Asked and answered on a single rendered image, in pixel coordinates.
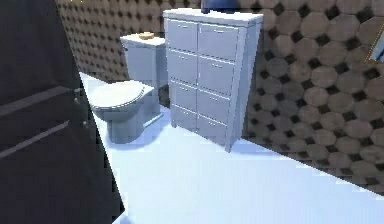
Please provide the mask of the white chest of drawers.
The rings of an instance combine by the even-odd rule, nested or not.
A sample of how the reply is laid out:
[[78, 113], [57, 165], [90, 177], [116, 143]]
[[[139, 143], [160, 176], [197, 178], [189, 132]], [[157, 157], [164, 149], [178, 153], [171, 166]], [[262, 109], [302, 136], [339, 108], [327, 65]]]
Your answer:
[[229, 152], [242, 136], [263, 16], [163, 12], [171, 125]]

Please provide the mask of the white toilet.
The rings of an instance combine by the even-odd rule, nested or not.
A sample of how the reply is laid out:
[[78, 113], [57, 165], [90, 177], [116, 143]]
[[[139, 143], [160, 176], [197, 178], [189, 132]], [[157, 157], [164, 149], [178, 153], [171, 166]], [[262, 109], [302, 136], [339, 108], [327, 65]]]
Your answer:
[[100, 85], [88, 97], [92, 112], [107, 123], [109, 140], [130, 143], [161, 116], [159, 89], [167, 85], [165, 39], [139, 38], [139, 33], [120, 37], [127, 73], [125, 81]]

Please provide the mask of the dark blue object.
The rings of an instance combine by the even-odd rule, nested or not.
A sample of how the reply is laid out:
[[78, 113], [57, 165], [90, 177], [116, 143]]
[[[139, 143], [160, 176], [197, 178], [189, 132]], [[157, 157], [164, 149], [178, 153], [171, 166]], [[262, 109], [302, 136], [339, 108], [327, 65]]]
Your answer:
[[201, 0], [201, 12], [208, 14], [211, 10], [233, 14], [236, 11], [236, 0]]

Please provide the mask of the black room door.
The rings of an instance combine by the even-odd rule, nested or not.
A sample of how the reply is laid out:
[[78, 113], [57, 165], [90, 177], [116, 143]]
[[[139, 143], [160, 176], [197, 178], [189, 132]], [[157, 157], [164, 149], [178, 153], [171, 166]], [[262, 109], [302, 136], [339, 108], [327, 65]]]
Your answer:
[[0, 224], [123, 211], [55, 0], [0, 0]]

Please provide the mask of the gold framed mirror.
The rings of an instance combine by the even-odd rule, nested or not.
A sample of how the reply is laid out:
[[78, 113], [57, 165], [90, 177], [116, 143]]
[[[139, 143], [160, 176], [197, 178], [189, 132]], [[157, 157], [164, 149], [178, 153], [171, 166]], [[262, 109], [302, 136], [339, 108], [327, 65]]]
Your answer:
[[384, 63], [384, 23], [381, 25], [377, 36], [366, 57], [367, 62]]

